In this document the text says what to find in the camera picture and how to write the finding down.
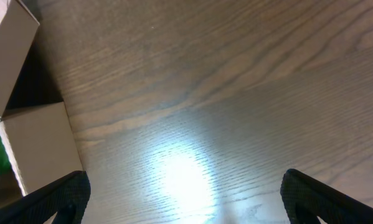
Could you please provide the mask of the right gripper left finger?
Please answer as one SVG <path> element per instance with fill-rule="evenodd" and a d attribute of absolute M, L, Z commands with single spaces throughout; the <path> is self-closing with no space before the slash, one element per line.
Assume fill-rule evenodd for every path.
<path fill-rule="evenodd" d="M 0 208 L 0 224 L 53 223 L 80 224 L 91 187 L 85 171 L 73 171 L 29 195 Z"/>

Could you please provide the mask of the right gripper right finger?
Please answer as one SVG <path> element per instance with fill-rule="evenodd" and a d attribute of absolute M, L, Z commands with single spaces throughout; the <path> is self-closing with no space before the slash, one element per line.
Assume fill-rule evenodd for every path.
<path fill-rule="evenodd" d="M 296 170 L 285 172 L 280 188 L 292 224 L 373 223 L 373 208 Z"/>

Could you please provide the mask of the brown cardboard box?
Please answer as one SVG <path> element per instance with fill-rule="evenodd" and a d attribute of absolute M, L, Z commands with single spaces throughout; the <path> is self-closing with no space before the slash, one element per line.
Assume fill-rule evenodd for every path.
<path fill-rule="evenodd" d="M 37 48 L 39 16 L 0 1 L 0 208 L 82 168 L 63 99 Z"/>

